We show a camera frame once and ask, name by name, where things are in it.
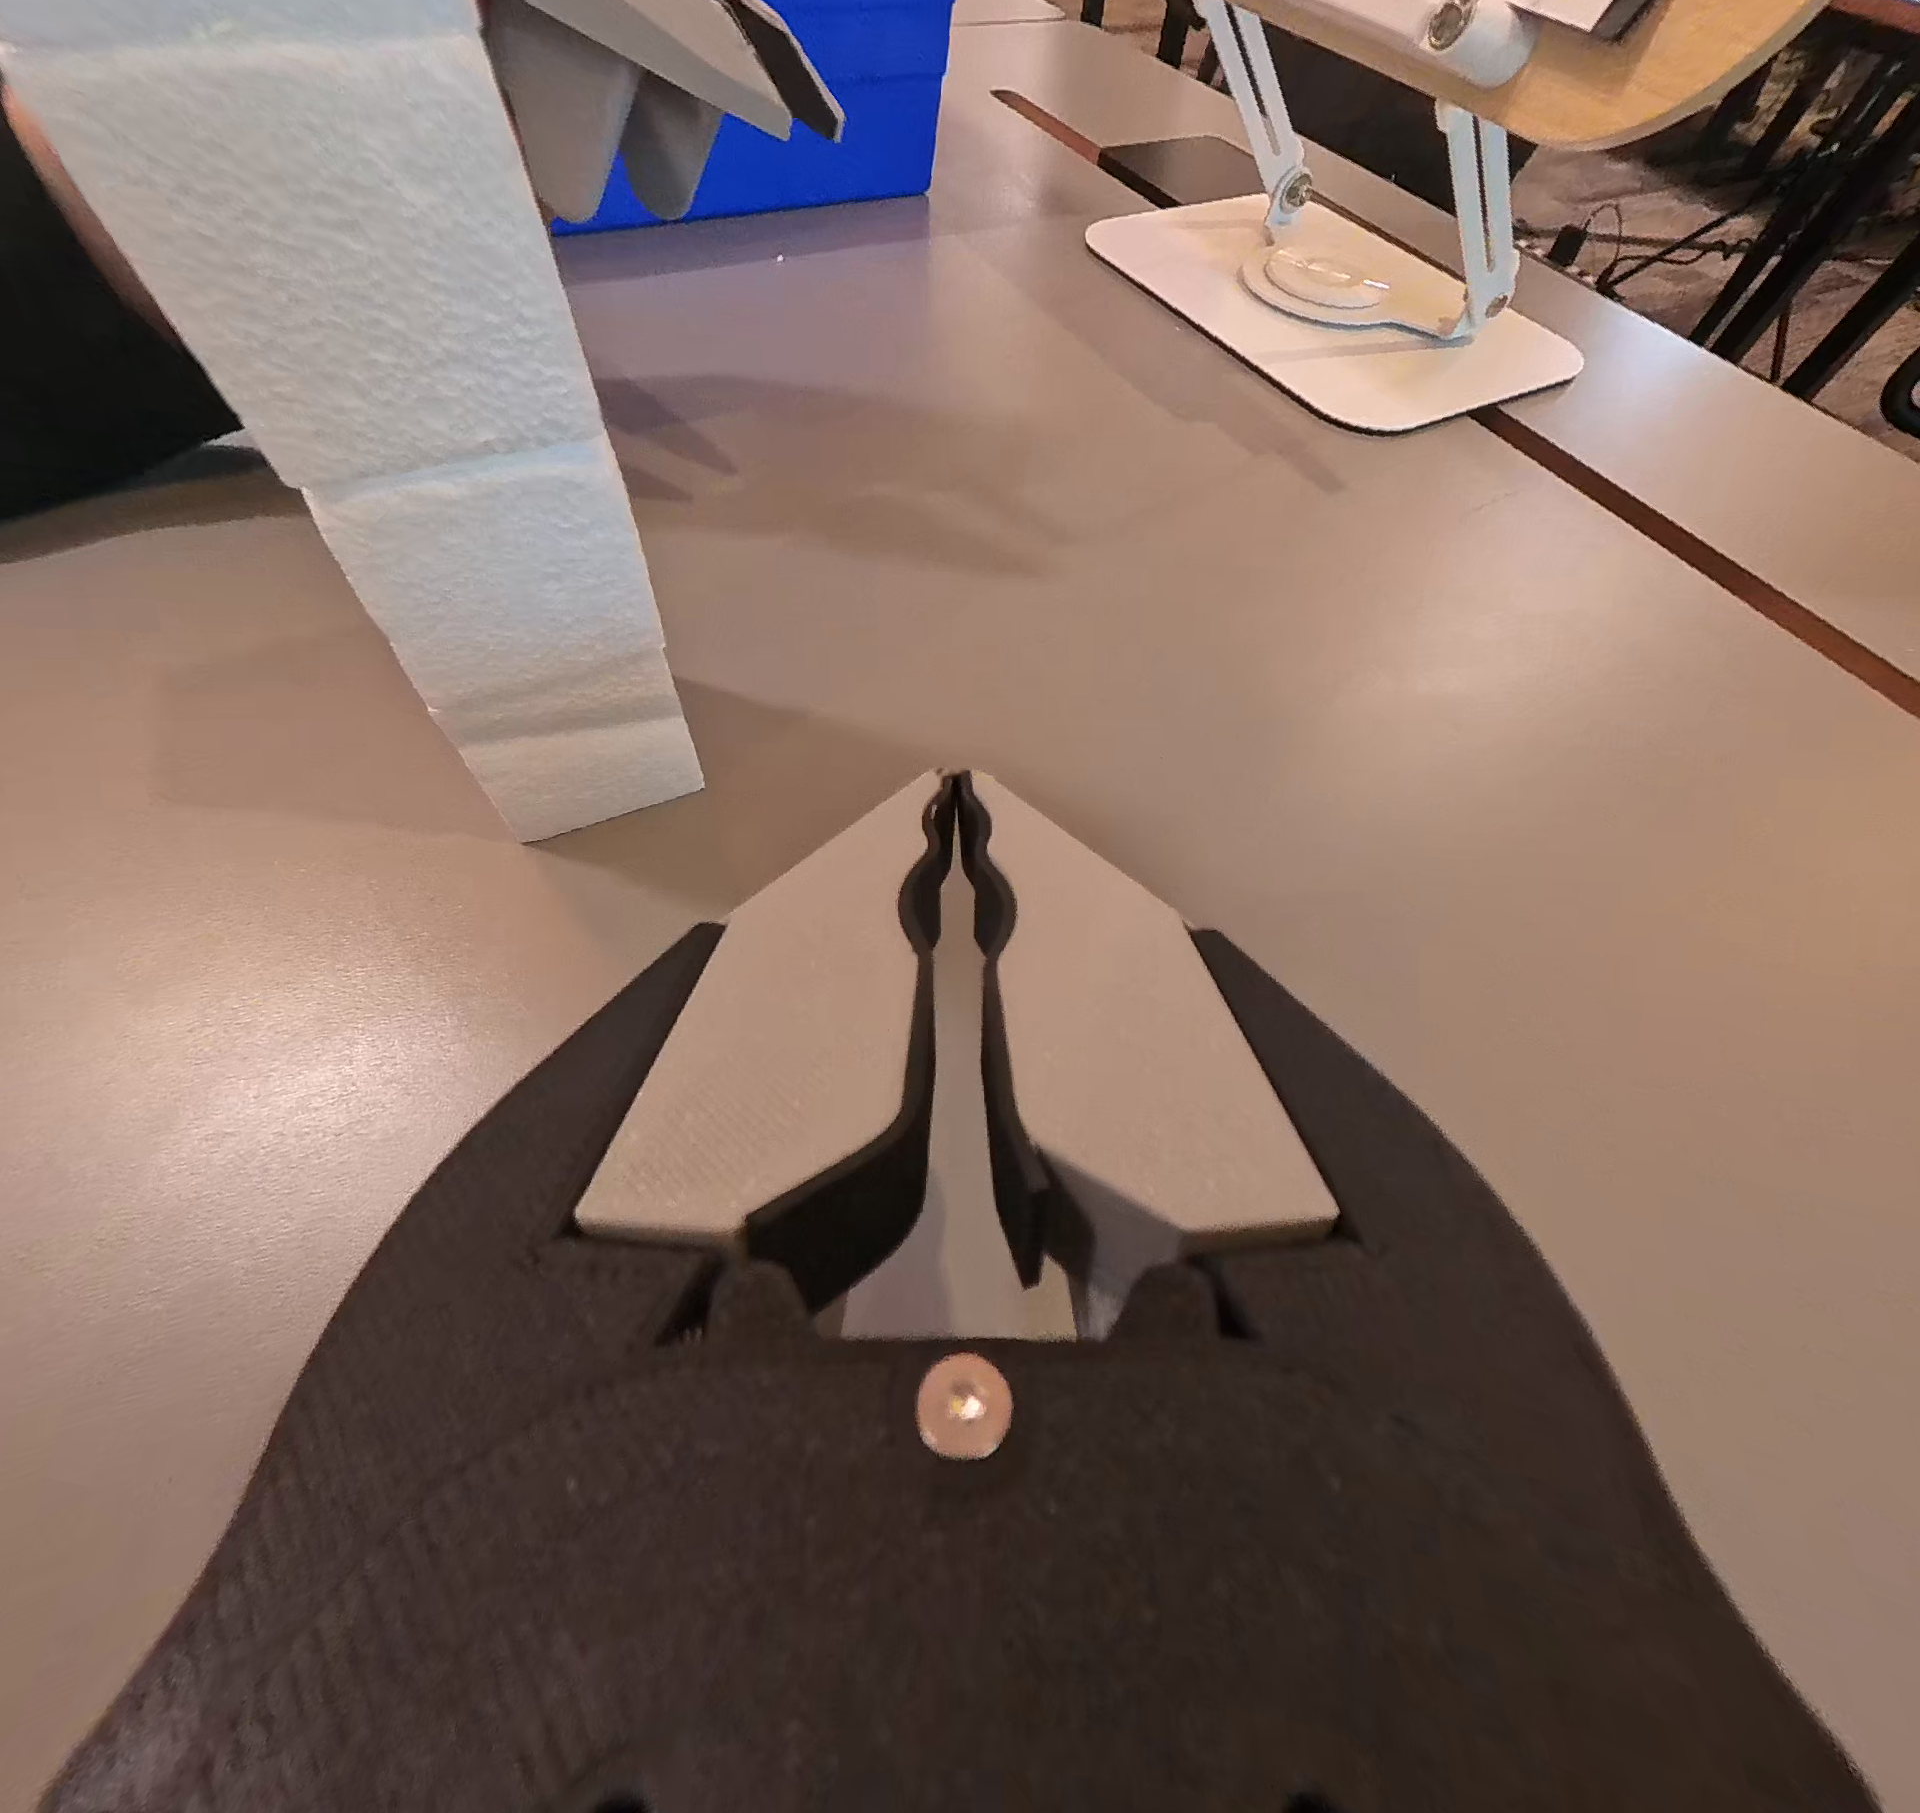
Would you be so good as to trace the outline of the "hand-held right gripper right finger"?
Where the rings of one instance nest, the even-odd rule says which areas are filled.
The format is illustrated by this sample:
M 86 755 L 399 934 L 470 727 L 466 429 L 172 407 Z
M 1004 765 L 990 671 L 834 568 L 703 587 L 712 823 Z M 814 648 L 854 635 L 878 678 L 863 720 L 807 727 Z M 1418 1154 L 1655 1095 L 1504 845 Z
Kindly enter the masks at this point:
M 957 774 L 994 1215 L 1078 1337 L 1141 1272 L 1314 1246 L 1335 1197 L 1184 918 L 988 771 Z

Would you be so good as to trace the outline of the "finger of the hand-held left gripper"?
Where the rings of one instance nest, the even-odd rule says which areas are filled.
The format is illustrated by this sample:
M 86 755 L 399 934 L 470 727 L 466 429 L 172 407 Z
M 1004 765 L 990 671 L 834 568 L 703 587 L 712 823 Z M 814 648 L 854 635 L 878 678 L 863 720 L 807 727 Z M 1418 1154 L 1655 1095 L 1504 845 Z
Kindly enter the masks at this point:
M 646 217 L 683 220 L 723 120 L 826 141 L 844 107 L 761 0 L 484 0 L 484 47 L 536 205 L 589 220 L 615 165 Z

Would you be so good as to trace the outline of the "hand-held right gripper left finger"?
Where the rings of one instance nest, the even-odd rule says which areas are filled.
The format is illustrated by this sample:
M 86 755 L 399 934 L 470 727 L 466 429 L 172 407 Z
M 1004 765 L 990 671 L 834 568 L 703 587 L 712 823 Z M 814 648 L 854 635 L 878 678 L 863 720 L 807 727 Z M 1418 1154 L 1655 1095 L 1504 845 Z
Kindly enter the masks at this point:
M 953 778 L 922 771 L 703 929 L 571 1222 L 779 1267 L 834 1310 L 915 1226 Z

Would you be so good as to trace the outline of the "white hard foam cube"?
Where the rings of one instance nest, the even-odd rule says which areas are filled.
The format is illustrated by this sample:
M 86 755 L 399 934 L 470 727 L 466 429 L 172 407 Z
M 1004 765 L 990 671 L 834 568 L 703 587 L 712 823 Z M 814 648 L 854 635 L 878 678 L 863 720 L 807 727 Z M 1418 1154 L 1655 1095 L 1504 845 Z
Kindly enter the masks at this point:
M 699 792 L 474 0 L 0 0 L 5 75 L 517 840 Z

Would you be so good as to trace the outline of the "white tablet stand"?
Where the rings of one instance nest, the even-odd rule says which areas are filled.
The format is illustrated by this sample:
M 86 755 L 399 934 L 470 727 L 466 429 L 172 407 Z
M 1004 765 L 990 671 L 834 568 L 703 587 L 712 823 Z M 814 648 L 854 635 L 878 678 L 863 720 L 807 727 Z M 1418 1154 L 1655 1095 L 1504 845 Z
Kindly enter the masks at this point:
M 1518 241 L 1499 126 L 1435 100 L 1459 264 L 1430 264 L 1317 196 L 1283 96 L 1269 20 L 1232 0 L 1192 7 L 1226 75 L 1262 192 L 1094 220 L 1087 247 L 1101 264 L 1310 415 L 1360 436 L 1406 436 L 1581 374 L 1572 339 L 1515 311 Z

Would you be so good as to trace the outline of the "rounded wooden board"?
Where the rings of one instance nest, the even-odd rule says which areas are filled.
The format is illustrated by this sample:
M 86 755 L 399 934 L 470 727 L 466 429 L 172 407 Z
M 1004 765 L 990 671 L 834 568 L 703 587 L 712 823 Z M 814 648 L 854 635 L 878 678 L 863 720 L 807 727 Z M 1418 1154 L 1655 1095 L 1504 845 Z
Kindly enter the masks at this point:
M 1518 0 L 1232 0 L 1551 148 L 1632 143 L 1777 54 L 1828 0 L 1650 0 L 1620 36 Z

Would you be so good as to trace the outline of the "black desk leg frame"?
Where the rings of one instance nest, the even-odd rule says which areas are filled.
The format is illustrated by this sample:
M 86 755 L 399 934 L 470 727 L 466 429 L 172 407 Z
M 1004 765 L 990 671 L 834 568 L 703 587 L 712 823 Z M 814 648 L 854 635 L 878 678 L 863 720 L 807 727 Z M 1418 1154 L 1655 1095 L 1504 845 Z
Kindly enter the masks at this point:
M 1812 107 L 1816 84 L 1838 75 L 1846 54 L 1865 54 L 1865 72 L 1838 107 L 1828 134 L 1797 157 L 1762 220 L 1753 246 L 1734 264 L 1708 311 L 1691 324 L 1691 344 L 1720 362 L 1743 362 L 1797 299 L 1812 272 L 1838 263 L 1854 226 L 1877 212 L 1915 163 L 1920 107 L 1915 33 L 1862 18 L 1828 18 L 1812 29 L 1807 67 L 1787 89 L 1787 102 L 1768 126 L 1768 148 L 1777 148 L 1797 120 Z

